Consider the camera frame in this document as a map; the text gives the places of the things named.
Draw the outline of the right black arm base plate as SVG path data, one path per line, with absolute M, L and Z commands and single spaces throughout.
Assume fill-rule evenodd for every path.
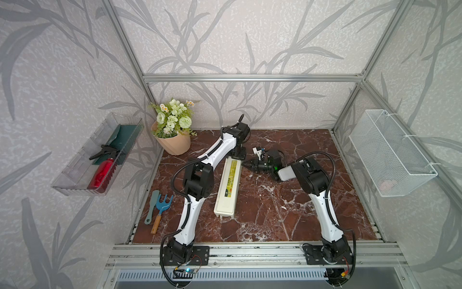
M 352 266 L 355 263 L 354 254 L 349 244 L 342 241 L 323 245 L 305 243 L 302 245 L 302 250 L 307 265 Z

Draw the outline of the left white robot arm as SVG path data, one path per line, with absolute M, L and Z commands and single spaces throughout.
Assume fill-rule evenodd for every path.
M 243 143 L 250 127 L 243 122 L 243 118 L 240 116 L 236 124 L 222 127 L 220 137 L 205 153 L 186 162 L 178 170 L 184 172 L 183 191 L 175 187 L 177 174 L 171 179 L 174 193 L 185 198 L 179 226 L 175 232 L 163 238 L 163 241 L 169 241 L 161 246 L 161 257 L 166 257 L 173 264 L 184 264 L 193 258 L 196 225 L 202 205 L 214 188 L 215 168 L 225 157 L 245 157 Z

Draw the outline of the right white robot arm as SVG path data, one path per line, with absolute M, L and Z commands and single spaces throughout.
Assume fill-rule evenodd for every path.
M 353 247 L 348 244 L 346 229 L 340 227 L 330 196 L 336 175 L 333 157 L 314 151 L 283 165 L 279 150 L 254 149 L 254 158 L 243 162 L 243 167 L 255 173 L 267 173 L 278 181 L 296 179 L 311 198 L 321 226 L 322 245 L 303 244 L 308 264 L 356 264 L 356 235 L 352 229 Z

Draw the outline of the cream dispenser lid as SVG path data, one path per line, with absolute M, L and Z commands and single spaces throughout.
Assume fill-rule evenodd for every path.
M 214 213 L 217 217 L 235 216 L 238 190 L 242 171 L 242 161 L 228 157 L 221 176 Z

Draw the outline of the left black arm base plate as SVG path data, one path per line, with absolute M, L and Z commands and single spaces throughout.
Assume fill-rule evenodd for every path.
M 181 264 L 206 266 L 209 263 L 210 249 L 209 246 L 179 246 L 178 248 L 165 246 L 162 248 L 160 263 L 164 266 Z

